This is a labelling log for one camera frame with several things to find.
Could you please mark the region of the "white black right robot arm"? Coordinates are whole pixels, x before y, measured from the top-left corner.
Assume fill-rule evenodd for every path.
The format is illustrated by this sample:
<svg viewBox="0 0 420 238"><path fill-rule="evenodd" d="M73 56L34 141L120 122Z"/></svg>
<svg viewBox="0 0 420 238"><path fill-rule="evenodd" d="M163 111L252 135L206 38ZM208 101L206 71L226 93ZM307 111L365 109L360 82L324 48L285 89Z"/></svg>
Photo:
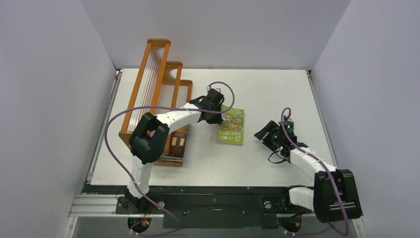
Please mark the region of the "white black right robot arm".
<svg viewBox="0 0 420 238"><path fill-rule="evenodd" d="M293 187L282 195L279 205L284 211L304 207L313 211L322 223L362 216L354 174L324 162L308 145L299 142L293 121L276 123L271 120L254 137L273 153L280 153L284 161L298 167L314 182L312 187Z"/></svg>

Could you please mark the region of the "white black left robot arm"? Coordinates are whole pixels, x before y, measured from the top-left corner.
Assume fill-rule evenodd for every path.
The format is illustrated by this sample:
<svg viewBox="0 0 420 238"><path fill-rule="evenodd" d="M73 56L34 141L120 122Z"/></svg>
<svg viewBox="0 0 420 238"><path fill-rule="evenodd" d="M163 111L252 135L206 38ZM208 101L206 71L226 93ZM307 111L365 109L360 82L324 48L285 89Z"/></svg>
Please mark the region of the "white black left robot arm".
<svg viewBox="0 0 420 238"><path fill-rule="evenodd" d="M141 117L129 139L133 180L127 187L125 198L131 210L142 213L147 209L148 200L144 195L149 192L152 167L163 154L168 136L192 123L221 123L223 101L221 92L209 89L207 95L190 100L178 110L157 115L145 113Z"/></svg>

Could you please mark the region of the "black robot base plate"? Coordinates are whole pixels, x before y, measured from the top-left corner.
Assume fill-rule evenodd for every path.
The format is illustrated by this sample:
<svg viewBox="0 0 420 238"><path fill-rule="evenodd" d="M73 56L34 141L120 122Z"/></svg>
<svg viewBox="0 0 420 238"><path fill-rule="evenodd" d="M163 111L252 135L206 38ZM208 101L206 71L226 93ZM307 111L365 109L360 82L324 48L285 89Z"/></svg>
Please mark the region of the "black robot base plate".
<svg viewBox="0 0 420 238"><path fill-rule="evenodd" d="M125 198L125 185L86 184L87 194L108 194L113 215L126 215L140 228L163 219L163 228L278 228L278 220L295 222L311 210L288 202L288 187L151 186L148 199L136 207Z"/></svg>

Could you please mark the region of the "orange wooden file rack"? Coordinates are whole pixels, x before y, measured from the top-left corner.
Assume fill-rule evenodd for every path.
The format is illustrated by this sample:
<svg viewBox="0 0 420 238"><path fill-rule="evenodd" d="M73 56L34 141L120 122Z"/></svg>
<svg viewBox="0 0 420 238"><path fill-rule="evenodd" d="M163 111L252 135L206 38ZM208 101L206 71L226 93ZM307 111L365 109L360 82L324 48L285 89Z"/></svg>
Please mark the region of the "orange wooden file rack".
<svg viewBox="0 0 420 238"><path fill-rule="evenodd" d="M181 79L183 63L169 61L169 39L151 38L140 64L128 108L146 106L125 114L119 137L125 144L143 114L163 114L191 100L193 82Z"/></svg>

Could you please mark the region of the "green cover paperback book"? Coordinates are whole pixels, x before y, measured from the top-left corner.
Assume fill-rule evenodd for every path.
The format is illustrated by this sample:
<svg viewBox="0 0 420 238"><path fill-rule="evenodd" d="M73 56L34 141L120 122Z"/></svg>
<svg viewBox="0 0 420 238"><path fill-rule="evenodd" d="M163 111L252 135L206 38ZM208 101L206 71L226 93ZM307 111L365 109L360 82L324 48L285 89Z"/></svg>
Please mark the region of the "green cover paperback book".
<svg viewBox="0 0 420 238"><path fill-rule="evenodd" d="M218 125L216 142L242 146L244 141L245 110L231 108L221 116L222 122Z"/></svg>

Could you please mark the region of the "brown cover paperback book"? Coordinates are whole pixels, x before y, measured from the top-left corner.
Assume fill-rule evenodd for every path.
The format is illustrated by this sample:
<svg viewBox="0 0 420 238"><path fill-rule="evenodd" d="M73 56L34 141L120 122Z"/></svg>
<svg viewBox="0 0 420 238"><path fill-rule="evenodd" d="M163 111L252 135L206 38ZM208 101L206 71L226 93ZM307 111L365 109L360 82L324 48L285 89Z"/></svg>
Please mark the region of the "brown cover paperback book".
<svg viewBox="0 0 420 238"><path fill-rule="evenodd" d="M175 130L168 136L160 160L181 164L183 163L188 131L189 126L186 125Z"/></svg>

